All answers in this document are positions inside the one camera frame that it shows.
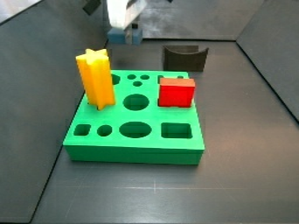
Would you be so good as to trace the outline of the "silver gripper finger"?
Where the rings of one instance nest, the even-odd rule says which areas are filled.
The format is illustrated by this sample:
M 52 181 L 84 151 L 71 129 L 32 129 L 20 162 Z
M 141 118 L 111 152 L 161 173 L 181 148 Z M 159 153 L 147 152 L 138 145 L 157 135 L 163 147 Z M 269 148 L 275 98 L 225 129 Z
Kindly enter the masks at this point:
M 107 0 L 107 14 L 113 27 L 126 29 L 129 0 Z
M 126 6 L 126 43 L 134 43 L 134 25 L 139 23 L 139 16 L 147 6 L 147 0 L 129 0 Z

